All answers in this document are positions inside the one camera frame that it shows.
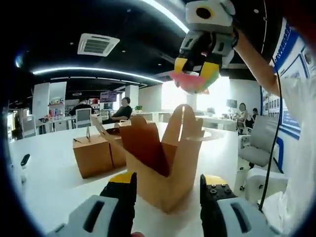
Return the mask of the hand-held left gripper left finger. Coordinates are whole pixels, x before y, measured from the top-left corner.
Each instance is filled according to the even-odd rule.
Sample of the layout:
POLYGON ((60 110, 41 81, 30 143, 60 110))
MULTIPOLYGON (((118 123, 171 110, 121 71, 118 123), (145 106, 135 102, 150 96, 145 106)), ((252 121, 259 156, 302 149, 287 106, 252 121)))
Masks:
POLYGON ((68 223, 48 237, 130 237, 137 196, 137 174, 112 177, 99 195, 93 195, 69 215, 68 223))

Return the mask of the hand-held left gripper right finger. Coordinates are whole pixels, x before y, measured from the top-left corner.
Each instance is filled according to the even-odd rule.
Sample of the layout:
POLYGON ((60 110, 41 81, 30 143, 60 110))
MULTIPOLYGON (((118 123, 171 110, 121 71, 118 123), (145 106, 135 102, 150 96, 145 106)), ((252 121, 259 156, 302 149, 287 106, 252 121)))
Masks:
POLYGON ((200 218, 205 237, 277 237, 257 207, 237 197, 220 177, 200 176, 200 218))

